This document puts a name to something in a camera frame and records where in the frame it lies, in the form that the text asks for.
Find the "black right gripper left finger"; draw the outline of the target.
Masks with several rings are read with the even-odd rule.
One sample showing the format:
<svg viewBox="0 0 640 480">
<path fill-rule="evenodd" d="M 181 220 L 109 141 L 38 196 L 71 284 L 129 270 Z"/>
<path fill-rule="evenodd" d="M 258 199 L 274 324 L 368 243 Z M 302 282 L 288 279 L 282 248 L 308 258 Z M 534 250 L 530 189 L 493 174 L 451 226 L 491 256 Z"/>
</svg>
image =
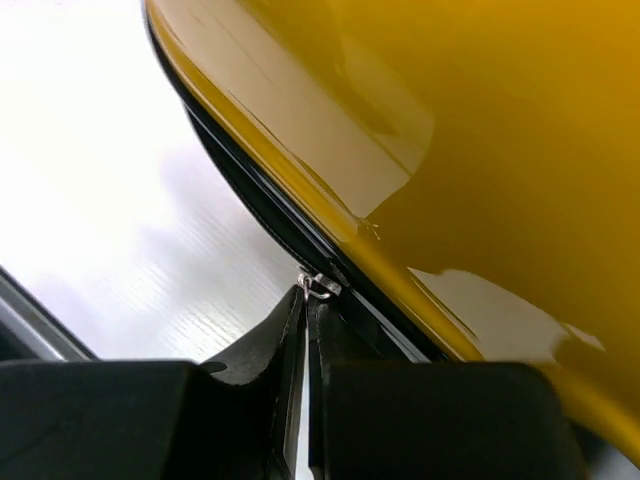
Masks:
<svg viewBox="0 0 640 480">
<path fill-rule="evenodd" d="M 210 360 L 6 362 L 5 479 L 291 479 L 304 298 Z"/>
</svg>

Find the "yellow hard-shell suitcase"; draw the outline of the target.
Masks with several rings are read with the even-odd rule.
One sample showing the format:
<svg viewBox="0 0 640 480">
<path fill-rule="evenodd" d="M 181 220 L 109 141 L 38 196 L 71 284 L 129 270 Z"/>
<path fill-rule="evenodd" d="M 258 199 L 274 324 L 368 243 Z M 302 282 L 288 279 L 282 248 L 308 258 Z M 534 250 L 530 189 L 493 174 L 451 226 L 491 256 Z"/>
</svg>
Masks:
<svg viewBox="0 0 640 480">
<path fill-rule="evenodd" d="M 189 95 L 446 353 L 639 456 L 635 1 L 149 1 Z"/>
</svg>

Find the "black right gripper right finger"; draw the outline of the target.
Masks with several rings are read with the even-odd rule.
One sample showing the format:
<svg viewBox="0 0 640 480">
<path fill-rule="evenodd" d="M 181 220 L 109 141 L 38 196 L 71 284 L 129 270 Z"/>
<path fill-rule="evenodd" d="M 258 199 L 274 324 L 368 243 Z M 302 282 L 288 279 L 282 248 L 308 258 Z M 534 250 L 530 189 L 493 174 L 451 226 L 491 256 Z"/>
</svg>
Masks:
<svg viewBox="0 0 640 480">
<path fill-rule="evenodd" d="M 386 357 L 310 301 L 309 467 L 317 479 L 583 479 L 550 382 L 507 362 Z"/>
</svg>

